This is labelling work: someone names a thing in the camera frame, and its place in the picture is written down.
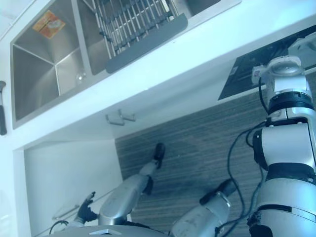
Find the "black cable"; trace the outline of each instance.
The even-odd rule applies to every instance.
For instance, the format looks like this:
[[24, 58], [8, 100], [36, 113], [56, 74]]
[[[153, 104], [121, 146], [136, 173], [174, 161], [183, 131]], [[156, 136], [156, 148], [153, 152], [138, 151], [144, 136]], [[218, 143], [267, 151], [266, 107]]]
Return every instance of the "black cable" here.
[[247, 144], [249, 147], [251, 147], [251, 148], [253, 148], [253, 145], [249, 142], [249, 136], [250, 136], [250, 134], [252, 133], [253, 130], [255, 130], [256, 128], [259, 128], [259, 127], [261, 127], [261, 125], [255, 127], [255, 128], [253, 128], [252, 130], [249, 130], [249, 132], [248, 132], [247, 135], [246, 135], [246, 144]]
[[253, 128], [250, 128], [250, 129], [247, 129], [246, 131], [241, 132], [241, 133], [237, 136], [237, 138], [234, 140], [234, 142], [232, 143], [232, 145], [231, 145], [231, 147], [230, 147], [230, 149], [229, 149], [228, 156], [227, 156], [227, 172], [228, 172], [228, 174], [229, 174], [229, 176], [230, 176], [232, 182], [234, 183], [234, 185], [235, 185], [235, 187], [236, 187], [236, 190], [237, 190], [237, 192], [238, 192], [239, 199], [240, 199], [240, 202], [241, 202], [241, 213], [240, 213], [240, 215], [239, 215], [239, 217], [238, 217], [237, 219], [232, 220], [232, 221], [228, 221], [228, 222], [222, 224], [220, 227], [217, 227], [217, 228], [215, 229], [215, 237], [218, 236], [220, 230], [221, 230], [224, 226], [233, 223], [233, 226], [223, 235], [223, 237], [226, 237], [227, 235], [229, 235], [229, 234], [234, 230], [234, 228], [235, 228], [236, 225], [239, 223], [239, 221], [242, 220], [243, 218], [247, 217], [247, 216], [249, 215], [249, 213], [251, 212], [251, 210], [252, 210], [252, 206], [253, 206], [253, 203], [254, 203], [254, 197], [255, 197], [256, 193], [258, 192], [258, 190], [259, 190], [259, 188], [260, 188], [260, 186], [261, 186], [261, 184], [262, 184], [262, 182], [263, 182], [263, 172], [262, 172], [262, 170], [260, 170], [261, 173], [262, 173], [262, 178], [261, 178], [261, 181], [260, 181], [260, 183], [258, 184], [257, 188], [255, 189], [255, 191], [254, 191], [253, 194], [252, 194], [251, 205], [250, 205], [250, 207], [249, 207], [248, 212], [247, 212], [246, 215], [245, 215], [245, 214], [244, 214], [244, 212], [245, 212], [245, 203], [244, 203], [244, 200], [243, 200], [243, 196], [242, 196], [242, 193], [241, 193], [241, 191], [240, 191], [240, 189], [239, 189], [239, 185], [237, 184], [237, 182], [236, 182], [236, 180], [234, 179], [234, 177], [233, 177], [233, 175], [232, 175], [232, 172], [231, 172], [231, 167], [230, 167], [230, 164], [231, 164], [231, 154], [232, 154], [232, 151], [233, 151], [233, 148], [234, 148], [235, 144], [237, 143], [238, 139], [239, 139], [242, 135], [244, 135], [245, 133], [250, 134], [253, 130], [255, 130], [256, 128], [258, 128], [258, 127], [260, 127], [260, 126], [262, 126], [262, 125], [264, 125], [264, 124], [265, 124], [265, 121], [264, 121], [264, 122], [261, 122], [261, 123], [259, 123], [259, 124], [257, 124], [257, 125], [254, 126]]
[[228, 222], [222, 224], [222, 225], [219, 227], [219, 230], [221, 230], [224, 226], [233, 223], [232, 227], [231, 227], [222, 237], [228, 236], [228, 235], [234, 230], [234, 228], [236, 227], [236, 225], [238, 225], [238, 223], [239, 223], [242, 219], [244, 219], [244, 218], [246, 218], [246, 217], [248, 217], [248, 216], [250, 215], [250, 213], [251, 213], [251, 211], [252, 211], [252, 208], [253, 208], [253, 204], [254, 204], [254, 202], [255, 202], [256, 194], [258, 193], [258, 191], [259, 191], [259, 189], [260, 189], [260, 187], [261, 187], [261, 185], [263, 184], [263, 181], [264, 181], [263, 171], [262, 171], [262, 168], [261, 168], [260, 166], [259, 166], [259, 169], [260, 169], [260, 174], [261, 174], [261, 180], [260, 180], [260, 182], [258, 183], [256, 189], [255, 189], [255, 190], [253, 191], [253, 193], [252, 193], [251, 202], [250, 202], [250, 206], [249, 206], [249, 209], [248, 209], [247, 213], [244, 214], [244, 215], [242, 215], [242, 216], [240, 216], [239, 218], [237, 218], [237, 219], [235, 219], [235, 220], [228, 221]]
[[265, 111], [267, 112], [268, 114], [268, 108], [263, 100], [263, 97], [262, 97], [262, 90], [261, 90], [261, 78], [259, 78], [259, 82], [258, 82], [258, 88], [259, 88], [259, 97], [260, 97], [260, 101], [261, 101], [261, 104], [263, 106], [263, 108], [265, 109]]
[[246, 135], [246, 144], [247, 144], [249, 147], [253, 148], [253, 145], [249, 142], [249, 136], [250, 136], [251, 132], [252, 132], [252, 130], [249, 131], [249, 132], [247, 133], [247, 135]]
[[50, 228], [50, 230], [49, 230], [49, 235], [51, 234], [51, 231], [53, 230], [53, 228], [56, 226], [56, 225], [58, 225], [58, 224], [65, 224], [66, 226], [69, 224], [69, 222], [68, 221], [64, 221], [64, 220], [60, 220], [60, 221], [56, 221], [55, 223], [54, 223], [54, 225], [52, 225], [52, 227]]

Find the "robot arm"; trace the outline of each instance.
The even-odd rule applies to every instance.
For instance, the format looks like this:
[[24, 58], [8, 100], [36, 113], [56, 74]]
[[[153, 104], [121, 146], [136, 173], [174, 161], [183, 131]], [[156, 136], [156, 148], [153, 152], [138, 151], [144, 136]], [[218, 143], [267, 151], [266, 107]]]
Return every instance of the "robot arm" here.
[[253, 136], [254, 158], [268, 171], [249, 218], [252, 237], [313, 237], [316, 233], [316, 112], [298, 57], [255, 67], [267, 85], [266, 127]]

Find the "dish drying rack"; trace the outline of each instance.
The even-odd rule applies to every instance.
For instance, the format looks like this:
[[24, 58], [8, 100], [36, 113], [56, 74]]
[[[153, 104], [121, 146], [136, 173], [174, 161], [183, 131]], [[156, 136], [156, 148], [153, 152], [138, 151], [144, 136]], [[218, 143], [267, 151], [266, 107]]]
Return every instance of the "dish drying rack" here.
[[109, 55], [109, 73], [184, 30], [188, 24], [184, 14], [179, 17], [172, 0], [92, 0], [92, 5]]

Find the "gray carpet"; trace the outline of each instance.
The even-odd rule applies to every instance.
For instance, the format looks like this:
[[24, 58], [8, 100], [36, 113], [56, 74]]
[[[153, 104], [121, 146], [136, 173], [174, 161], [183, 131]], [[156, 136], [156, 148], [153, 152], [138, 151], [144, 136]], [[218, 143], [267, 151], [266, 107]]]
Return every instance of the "gray carpet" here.
[[[316, 74], [309, 75], [314, 98], [315, 79]], [[226, 158], [230, 145], [240, 132], [264, 119], [259, 95], [253, 93], [117, 139], [124, 179], [137, 173], [151, 159], [157, 142], [166, 145], [162, 169], [154, 176], [153, 193], [142, 196], [132, 213], [133, 221], [168, 232], [177, 218], [198, 204], [201, 196], [228, 178]], [[231, 167], [248, 208], [260, 173], [244, 137], [235, 146]], [[230, 219], [234, 219], [240, 212], [237, 193], [230, 201]], [[231, 236], [250, 236], [246, 220]]]

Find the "double sink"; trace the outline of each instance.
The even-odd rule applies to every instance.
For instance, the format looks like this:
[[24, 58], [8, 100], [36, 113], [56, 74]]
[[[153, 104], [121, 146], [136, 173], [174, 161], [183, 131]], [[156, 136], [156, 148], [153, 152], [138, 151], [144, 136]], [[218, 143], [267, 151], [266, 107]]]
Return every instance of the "double sink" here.
[[[128, 27], [132, 28], [133, 23], [139, 24], [138, 20], [143, 20], [142, 17], [149, 14], [156, 4], [160, 4], [160, 12], [167, 12], [168, 19], [159, 26], [156, 24], [157, 29], [155, 24], [154, 29], [146, 29], [144, 36], [139, 36], [139, 42], [134, 40], [132, 46], [123, 45], [122, 51], [126, 53], [120, 51], [121, 55], [115, 58], [115, 69], [109, 70], [107, 66], [113, 61], [113, 55], [106, 44], [111, 44], [107, 36], [100, 32], [95, 1], [116, 4], [121, 1], [123, 12], [129, 13], [128, 8], [131, 12], [134, 10], [127, 23], [116, 23], [116, 29], [112, 24], [113, 36]], [[217, 2], [219, 0], [52, 0], [11, 43], [13, 128], [105, 79], [113, 71], [157, 47], [184, 30], [188, 18]], [[139, 9], [140, 4], [146, 10]], [[113, 16], [109, 19], [118, 17], [115, 13]], [[121, 59], [124, 61], [126, 58], [130, 58], [128, 62], [120, 63]]]

